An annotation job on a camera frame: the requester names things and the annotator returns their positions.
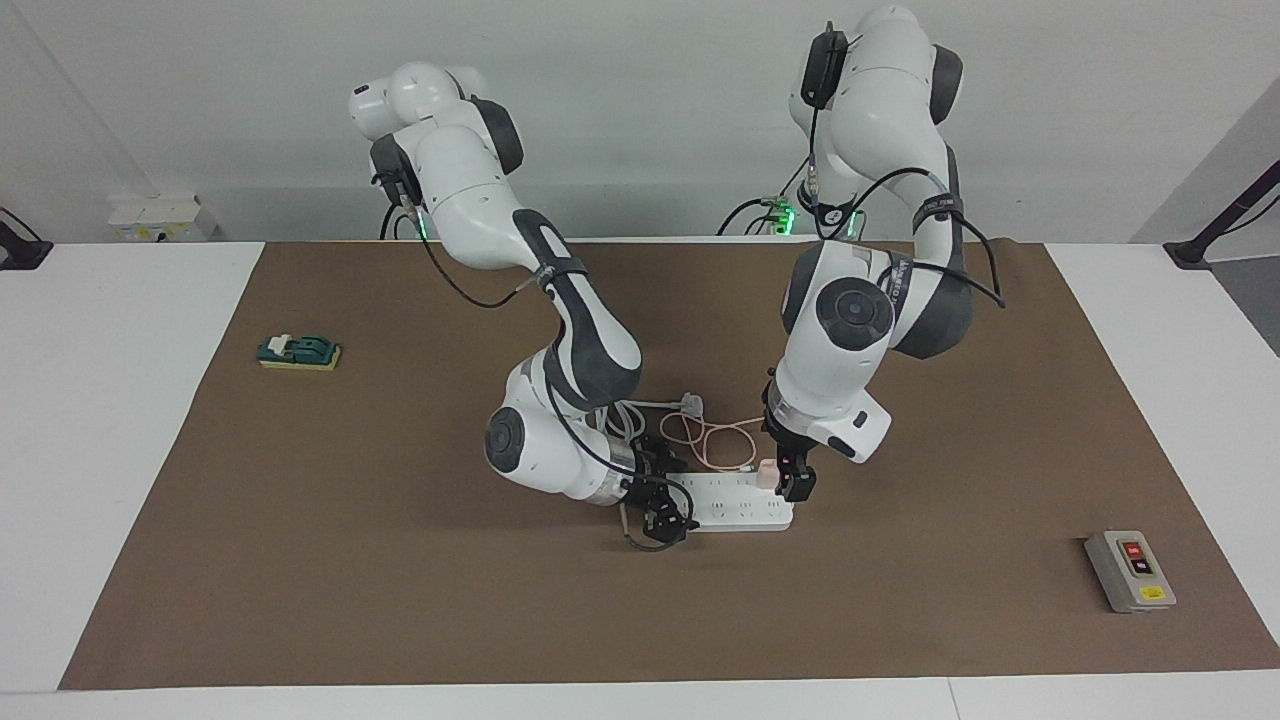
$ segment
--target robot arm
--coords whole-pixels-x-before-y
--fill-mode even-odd
[[[485,432],[489,464],[531,488],[616,503],[637,460],[582,418],[634,392],[640,348],[554,225],[516,200],[506,179],[524,159],[515,124],[463,81],[479,76],[411,63],[356,88],[352,120],[374,142],[375,182],[420,231],[430,217],[445,251],[467,266],[530,270],[559,313],[557,337],[507,378]]]
[[[951,215],[960,211],[955,158],[936,129],[959,90],[959,59],[931,45],[915,17],[895,5],[863,18],[847,54],[844,45],[836,31],[815,38],[791,95],[797,124],[808,132],[815,122],[810,179],[820,181],[800,202],[826,234],[850,222],[850,197],[918,168],[923,173],[884,182],[916,211],[915,258],[827,240],[796,261],[782,310],[786,352],[764,392],[778,492],[791,501],[813,488],[806,454],[814,446],[864,462],[884,438],[891,416],[867,392],[884,354],[937,355],[964,337],[973,311],[964,282],[923,266],[964,272],[961,227]],[[829,60],[836,54],[842,64]]]

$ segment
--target black cable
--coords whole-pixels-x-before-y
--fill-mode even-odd
[[[916,260],[911,260],[911,266],[913,268],[923,268],[925,270],[937,270],[937,272],[942,273],[943,275],[952,277],[952,278],[955,278],[955,279],[957,279],[957,281],[968,284],[969,287],[977,290],[978,292],[986,295],[987,297],[992,299],[996,302],[996,305],[998,305],[1001,307],[1001,310],[1004,310],[1005,306],[1006,306],[1004,296],[993,292],[992,290],[987,288],[986,286],[983,286],[978,281],[973,279],[972,277],[969,277],[968,273],[961,273],[960,270],[952,270],[951,268],[946,268],[946,266],[942,266],[942,265],[934,265],[933,263],[919,263]],[[890,275],[890,273],[892,273],[892,272],[893,272],[893,265],[890,265],[888,268],[884,268],[881,272],[879,278],[876,279],[876,287],[879,287],[881,283],[884,282],[884,278],[887,278]]]
[[[399,205],[388,205],[387,214],[383,215],[383,227],[378,231],[378,240],[387,240],[387,227],[392,223],[392,215],[396,214],[396,209]]]
[[[548,400],[548,402],[552,404],[552,414],[556,415],[557,420],[559,420],[561,427],[564,428],[566,433],[568,433],[568,437],[573,441],[573,445],[576,445],[579,448],[581,448],[582,452],[585,452],[591,460],[595,460],[596,462],[599,462],[600,465],[604,465],[609,470],[613,470],[614,473],[618,473],[620,475],[623,475],[623,480],[622,482],[623,482],[623,487],[625,488],[630,487],[630,483],[627,482],[627,478],[641,479],[641,475],[636,470],[630,470],[630,469],[623,468],[621,465],[614,465],[613,462],[611,462],[611,461],[600,457],[599,455],[595,454],[594,450],[590,448],[590,446],[586,445],[586,442],[582,441],[582,438],[577,437],[577,433],[575,433],[573,428],[571,428],[570,424],[568,424],[568,418],[566,418],[564,413],[561,411],[559,402],[556,401],[556,391],[552,388],[552,377],[547,375],[545,373],[543,375],[544,375],[544,379],[545,379],[545,383],[547,383],[545,384],[545,387],[547,387],[547,400]],[[677,491],[681,492],[681,495],[685,496],[685,502],[689,503],[689,512],[685,514],[685,516],[681,520],[681,524],[685,527],[685,532],[687,533],[689,532],[689,527],[692,524],[692,519],[694,519],[694,496],[689,495],[689,491],[684,486],[681,486],[680,483],[673,483],[673,482],[668,480],[667,478],[659,478],[658,475],[644,475],[643,479],[646,480],[646,482],[653,482],[653,483],[667,486],[668,488],[676,488]],[[627,511],[627,509],[626,509],[626,506],[623,506],[622,510],[621,510],[621,512],[626,512],[626,511]],[[622,537],[626,538],[627,544],[630,544],[631,547],[634,547],[636,550],[643,550],[645,552],[662,552],[663,550],[669,550],[669,548],[675,547],[677,543],[680,543],[684,539],[684,533],[681,534],[681,537],[669,539],[669,541],[667,541],[667,542],[664,542],[662,544],[640,544],[639,542],[635,541],[635,538],[631,537],[631,533],[626,528],[623,528],[623,530],[622,530]]]
[[[727,218],[724,218],[724,222],[721,223],[721,227],[719,227],[718,231],[716,231],[716,234],[724,234],[724,228],[727,228],[728,224],[733,222],[733,218],[736,218],[739,215],[739,213],[741,213],[742,210],[746,210],[751,205],[768,205],[768,202],[765,202],[764,200],[760,200],[759,197],[755,197],[755,199],[748,200],[746,202],[739,205],[737,208],[733,208],[733,211],[730,213]]]
[[[978,238],[978,242],[982,243],[982,249],[987,251],[987,265],[991,266],[991,290],[995,291],[996,295],[1004,297],[1004,293],[1000,292],[1000,274],[996,272],[996,254],[991,249],[991,241],[987,240],[987,236],[982,234],[980,229],[973,227],[973,223],[964,219],[964,215],[957,215],[952,213],[951,219],[960,223],[961,227],[972,232],[973,236]]]
[[[1276,201],[1277,200],[1280,200],[1280,195],[1276,195],[1275,197],[1272,197],[1271,202],[1267,202],[1267,206],[1263,208],[1262,211],[1260,211],[1257,215],[1253,215],[1252,218],[1249,218],[1248,220],[1244,220],[1243,223],[1235,225],[1234,228],[1228,228],[1228,229],[1222,231],[1222,234],[1231,234],[1235,231],[1243,231],[1244,228],[1247,228],[1247,227],[1252,225],[1253,223],[1258,222],[1258,218],[1261,218],[1262,215],[1266,215],[1267,210],[1270,210],[1270,209],[1272,209],[1272,208],[1276,206]]]
[[[787,196],[787,190],[791,188],[791,183],[794,183],[796,181],[796,178],[800,177],[800,173],[804,172],[804,168],[808,164],[809,164],[809,159],[805,158],[800,163],[800,167],[796,168],[796,172],[791,173],[791,179],[787,181],[787,184],[782,186],[782,190],[778,191],[778,197],[786,197]]]
[[[410,219],[408,215],[401,215],[399,218],[396,218],[396,224],[392,225],[392,234],[394,236],[396,240],[399,240],[399,224],[403,220],[410,220],[411,223],[413,222],[412,219]],[[458,287],[458,283],[453,282],[453,278],[449,277],[449,273],[444,270],[443,265],[440,265],[440,261],[435,258],[435,251],[431,250],[431,243],[426,241],[425,233],[419,232],[419,240],[422,241],[422,247],[426,249],[426,255],[431,259],[431,264],[435,265],[435,269],[440,273],[440,277],[444,278],[444,282],[449,283],[449,287],[452,287],[454,292],[461,295],[462,300],[466,300],[467,302],[475,305],[476,307],[484,307],[485,310],[494,310],[502,307],[503,305],[511,302],[511,299],[516,297],[516,293],[520,292],[518,290],[513,290],[497,302],[485,302],[483,300],[476,300],[475,297],[471,297],[470,295],[467,295],[467,291],[462,290],[461,287]]]
[[[973,279],[972,277],[969,277],[968,273],[961,273],[960,270],[952,270],[951,268],[947,268],[947,266],[943,266],[943,265],[934,265],[933,263],[916,263],[914,260],[911,261],[911,266],[913,268],[924,268],[925,270],[937,270],[937,272],[942,273],[943,275],[952,277],[952,278],[955,278],[955,279],[957,279],[957,281],[968,284],[969,287],[977,290],[978,292],[986,295],[987,297],[992,299],[996,302],[996,305],[1000,305],[1001,310],[1005,309],[1005,299],[1004,297],[1001,297],[998,293],[993,292],[987,286],[984,286],[984,284],[979,283],[978,281]]]
[[[38,232],[31,229],[31,225],[28,225],[26,222],[23,222],[22,218],[19,218],[18,215],[14,215],[13,210],[10,210],[8,208],[0,208],[0,213],[4,213],[5,215],[9,215],[10,218],[13,218],[19,225],[22,225],[23,228],[26,228],[27,232],[31,233],[31,237],[36,238],[37,242],[45,242],[45,238],[40,237]]]
[[[751,228],[755,228],[755,223],[760,223],[760,227],[755,228],[755,234],[759,234],[759,232],[764,229],[764,225],[768,224],[768,220],[769,220],[768,213],[760,215],[759,218],[746,224],[746,231],[742,234],[753,234]]]
[[[682,524],[685,525],[685,533],[687,533],[689,532],[689,525],[691,524],[690,520],[694,516],[694,510],[692,510],[692,507],[694,507],[694,496],[689,495],[689,491],[685,488],[685,486],[682,486],[680,483],[673,483],[673,482],[668,480],[667,478],[659,478],[657,475],[646,475],[645,479],[650,480],[650,482],[654,482],[654,483],[658,483],[658,484],[667,486],[668,488],[676,488],[676,489],[680,491],[681,495],[685,496],[685,502],[689,503],[689,509],[690,510],[689,510],[689,515],[684,519]],[[625,514],[626,511],[627,511],[627,509],[626,509],[626,506],[623,506],[622,510],[621,510],[621,512]],[[631,547],[634,547],[636,550],[641,550],[644,552],[662,552],[664,550],[671,550],[672,547],[676,547],[677,544],[680,544],[685,539],[684,536],[677,536],[677,537],[675,537],[675,538],[672,538],[672,539],[669,539],[669,541],[667,541],[667,542],[664,542],[662,544],[641,544],[641,543],[636,542],[635,538],[631,537],[631,532],[626,529],[625,524],[623,524],[623,528],[622,528],[622,537],[626,538],[627,544],[630,544]]]
[[[872,186],[867,188],[867,192],[864,192],[860,197],[858,197],[856,200],[854,200],[854,205],[849,209],[847,213],[845,213],[845,219],[836,227],[835,232],[832,232],[829,236],[822,234],[822,222],[819,220],[818,214],[814,213],[813,214],[813,219],[814,219],[814,227],[818,231],[818,238],[819,240],[836,240],[836,237],[841,232],[845,231],[845,225],[849,224],[849,220],[854,217],[854,213],[859,208],[863,206],[863,202],[867,200],[867,197],[870,196],[870,193],[876,192],[882,184],[887,183],[888,181],[891,181],[891,179],[893,179],[893,178],[896,178],[899,176],[906,176],[906,174],[916,174],[916,176],[931,177],[933,173],[931,173],[929,170],[925,170],[924,168],[914,168],[914,167],[913,168],[899,168],[899,169],[893,170],[892,173],[886,173],[878,181],[873,182]],[[818,208],[818,202],[817,201],[814,201],[814,208],[815,209]]]
[[[552,377],[548,375],[548,374],[545,374],[545,373],[543,373],[543,374],[544,374],[545,382],[547,382],[547,400],[552,404],[552,413],[556,415],[556,419],[559,420],[559,424],[561,424],[562,428],[564,428],[564,432],[568,433],[568,437],[573,439],[573,445],[576,445],[580,448],[582,448],[582,452],[588,454],[591,457],[591,460],[595,460],[596,462],[599,462],[600,465],[604,465],[609,470],[613,470],[614,473],[626,475],[628,478],[636,477],[636,471],[635,470],[628,470],[627,468],[623,468],[622,465],[614,465],[613,462],[611,462],[611,461],[600,457],[599,455],[595,454],[594,450],[591,450],[582,441],[582,438],[577,437],[577,433],[573,432],[573,428],[568,427],[568,419],[564,418],[564,413],[561,413],[559,402],[556,401],[556,391],[552,388]]]
[[[817,155],[813,151],[814,138],[818,136],[818,108],[813,109],[813,120],[809,123],[809,159]]]

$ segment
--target wall outlet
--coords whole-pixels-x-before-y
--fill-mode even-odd
[[[189,195],[122,201],[106,222],[124,242],[207,242],[218,232],[209,209]]]

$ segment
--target white plug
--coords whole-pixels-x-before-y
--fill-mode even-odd
[[[689,415],[690,418],[698,418],[700,420],[703,418],[704,410],[705,407],[703,406],[703,396],[692,392],[686,392],[685,395],[680,396],[680,411],[684,413],[685,415]]]

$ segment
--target black mount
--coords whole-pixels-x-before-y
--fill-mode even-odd
[[[820,228],[842,228],[849,222],[849,214],[854,210],[854,202],[856,202],[858,199],[850,197],[847,202],[842,202],[840,205],[827,205],[826,202],[819,202],[818,199],[809,195],[808,186],[805,183],[800,183],[796,187],[796,200],[800,202],[800,209],[813,215],[813,220],[818,223]],[[827,215],[831,215],[832,213],[840,213],[840,217],[835,223],[828,223]]]
[[[35,270],[49,256],[54,243],[44,240],[29,242],[22,240],[9,225],[0,222],[0,247],[9,254],[0,261],[0,270]]]
[[[809,44],[809,59],[800,78],[800,100],[820,110],[827,106],[840,87],[840,73],[845,69],[849,38],[827,22],[827,29]]]
[[[769,375],[774,369],[769,368]],[[818,484],[818,471],[809,466],[809,451],[818,443],[813,438],[797,436],[783,428],[769,411],[769,386],[760,393],[764,404],[763,430],[778,443],[778,488],[774,491],[787,502],[804,502]]]
[[[1280,184],[1280,160],[1272,163],[1266,172],[1258,176],[1258,179],[1253,181],[1253,184],[1244,188],[1244,192],[1228,205],[1226,210],[1219,213],[1210,224],[1204,225],[1204,229],[1199,234],[1187,242],[1166,242],[1164,246],[1165,252],[1169,252],[1174,264],[1184,270],[1212,269],[1204,261],[1204,251],[1208,250],[1208,246],[1222,237],[1242,215],[1248,213],[1251,208],[1257,205],[1277,184]]]
[[[622,502],[645,511],[644,534],[660,543],[677,543],[685,539],[690,530],[698,528],[698,521],[686,518],[671,497],[666,482],[667,473],[681,473],[689,465],[675,456],[671,445],[662,438],[640,436],[631,441],[636,457],[636,477],[628,478],[627,495]]]
[[[383,188],[392,205],[403,202],[401,193],[407,196],[412,205],[422,205],[422,187],[417,182],[417,173],[413,172],[413,163],[404,149],[396,142],[396,136],[384,135],[375,140],[369,149],[369,158],[374,161],[374,177],[370,182]]]

